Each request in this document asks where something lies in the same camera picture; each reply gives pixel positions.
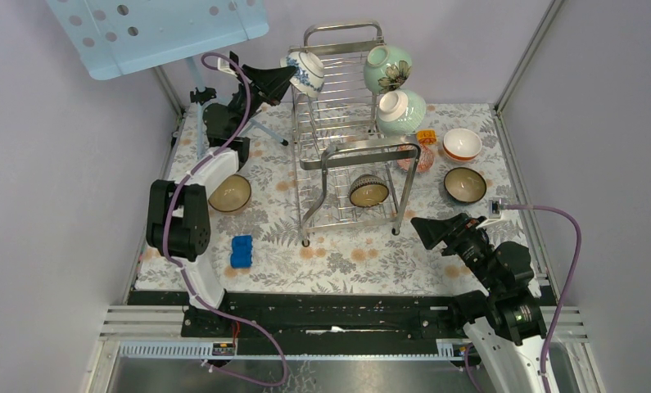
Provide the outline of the white blue floral bowl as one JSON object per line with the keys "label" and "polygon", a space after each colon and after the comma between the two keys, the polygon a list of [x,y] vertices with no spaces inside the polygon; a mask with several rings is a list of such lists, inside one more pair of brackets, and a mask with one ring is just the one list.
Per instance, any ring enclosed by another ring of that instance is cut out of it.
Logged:
{"label": "white blue floral bowl", "polygon": [[293,87],[311,98],[323,90],[324,65],[312,52],[291,52],[279,62],[281,67],[294,66],[296,73],[290,79]]}

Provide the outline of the teal blue bowl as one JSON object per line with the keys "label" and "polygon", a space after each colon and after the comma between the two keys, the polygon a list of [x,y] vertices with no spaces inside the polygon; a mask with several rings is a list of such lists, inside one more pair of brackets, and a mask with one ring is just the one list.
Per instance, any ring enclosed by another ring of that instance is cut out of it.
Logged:
{"label": "teal blue bowl", "polygon": [[443,188],[455,201],[472,204],[480,201],[487,192],[484,177],[476,170],[458,167],[451,169],[444,177]]}

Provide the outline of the blue white zigzag bowl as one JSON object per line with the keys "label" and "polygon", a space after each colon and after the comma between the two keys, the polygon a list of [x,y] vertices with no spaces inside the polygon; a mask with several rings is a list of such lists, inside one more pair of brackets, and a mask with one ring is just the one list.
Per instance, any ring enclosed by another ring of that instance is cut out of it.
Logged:
{"label": "blue white zigzag bowl", "polygon": [[[434,164],[435,156],[432,151],[425,145],[421,145],[421,155],[416,166],[416,172],[418,174],[428,172]],[[410,158],[404,158],[396,161],[397,166],[403,171],[407,172],[412,165],[412,160]]]}

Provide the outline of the orange bowl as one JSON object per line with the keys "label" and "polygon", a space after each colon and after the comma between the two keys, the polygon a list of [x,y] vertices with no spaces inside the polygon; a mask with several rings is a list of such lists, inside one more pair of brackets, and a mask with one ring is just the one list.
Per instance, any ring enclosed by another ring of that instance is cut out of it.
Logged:
{"label": "orange bowl", "polygon": [[445,154],[458,162],[475,159],[482,150],[479,135],[470,129],[457,128],[447,131],[442,139]]}

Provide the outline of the steel two-tier dish rack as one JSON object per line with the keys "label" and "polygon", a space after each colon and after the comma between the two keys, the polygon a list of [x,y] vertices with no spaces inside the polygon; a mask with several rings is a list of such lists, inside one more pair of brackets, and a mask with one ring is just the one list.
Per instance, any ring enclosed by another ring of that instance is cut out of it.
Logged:
{"label": "steel two-tier dish rack", "polygon": [[[391,165],[407,159],[416,165],[421,148],[412,136],[386,138],[378,130],[378,97],[364,85],[368,52],[385,39],[375,20],[311,25],[294,52],[311,52],[324,63],[323,91],[316,98],[293,91],[293,151],[296,207],[301,244],[326,229],[386,225],[394,235],[408,205],[414,174],[397,191]],[[387,198],[359,207],[349,198],[362,175],[382,180]]]}

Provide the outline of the brown speckled bowl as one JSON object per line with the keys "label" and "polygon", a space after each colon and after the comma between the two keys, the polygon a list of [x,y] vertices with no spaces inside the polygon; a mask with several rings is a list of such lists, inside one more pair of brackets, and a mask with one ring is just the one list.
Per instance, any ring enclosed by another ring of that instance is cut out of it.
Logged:
{"label": "brown speckled bowl", "polygon": [[223,214],[237,214],[250,203],[252,187],[250,182],[240,174],[226,178],[210,195],[210,207]]}

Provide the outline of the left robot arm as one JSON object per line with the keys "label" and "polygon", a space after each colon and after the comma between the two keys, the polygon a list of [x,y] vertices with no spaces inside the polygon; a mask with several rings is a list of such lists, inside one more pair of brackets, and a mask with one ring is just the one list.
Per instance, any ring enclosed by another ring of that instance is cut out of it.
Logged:
{"label": "left robot arm", "polygon": [[229,331],[232,315],[220,307],[225,289],[210,260],[210,196],[245,165],[251,141],[243,132],[260,107],[279,104],[297,68],[287,65],[256,69],[230,64],[239,82],[228,103],[217,102],[213,88],[200,86],[190,93],[205,134],[200,160],[178,181],[156,180],[150,188],[146,240],[181,274],[191,305],[205,309],[201,326],[211,336]]}

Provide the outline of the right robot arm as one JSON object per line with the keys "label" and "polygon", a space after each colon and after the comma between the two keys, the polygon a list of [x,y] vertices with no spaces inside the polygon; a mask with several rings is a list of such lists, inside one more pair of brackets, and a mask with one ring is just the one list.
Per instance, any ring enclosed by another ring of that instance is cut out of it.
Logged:
{"label": "right robot arm", "polygon": [[454,296],[447,324],[468,337],[498,392],[556,392],[549,361],[549,330],[529,284],[535,277],[526,246],[494,246],[483,228],[485,217],[465,213],[450,219],[411,220],[428,250],[458,256],[485,288]]}

